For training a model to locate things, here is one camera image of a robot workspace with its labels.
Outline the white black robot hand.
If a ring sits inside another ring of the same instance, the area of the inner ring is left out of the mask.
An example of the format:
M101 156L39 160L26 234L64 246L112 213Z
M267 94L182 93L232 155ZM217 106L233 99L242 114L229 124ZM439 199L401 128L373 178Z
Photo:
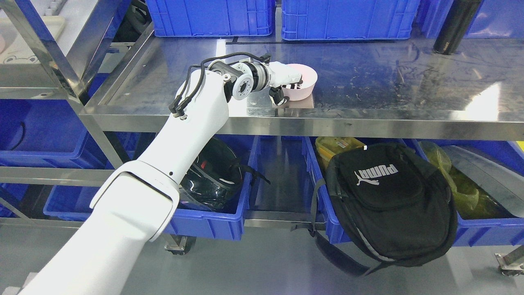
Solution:
M281 106L288 101L288 98L283 94L282 86L298 84L303 75L297 69L278 61L269 62L266 68L270 99L275 106Z

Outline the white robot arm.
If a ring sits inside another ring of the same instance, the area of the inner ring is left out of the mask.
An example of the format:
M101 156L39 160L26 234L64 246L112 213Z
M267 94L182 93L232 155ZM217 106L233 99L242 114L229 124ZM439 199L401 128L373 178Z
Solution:
M19 294L119 295L144 245L172 220L178 186L228 121L230 99L300 80L296 69L246 52L189 67L155 139L112 172L90 202L90 217Z

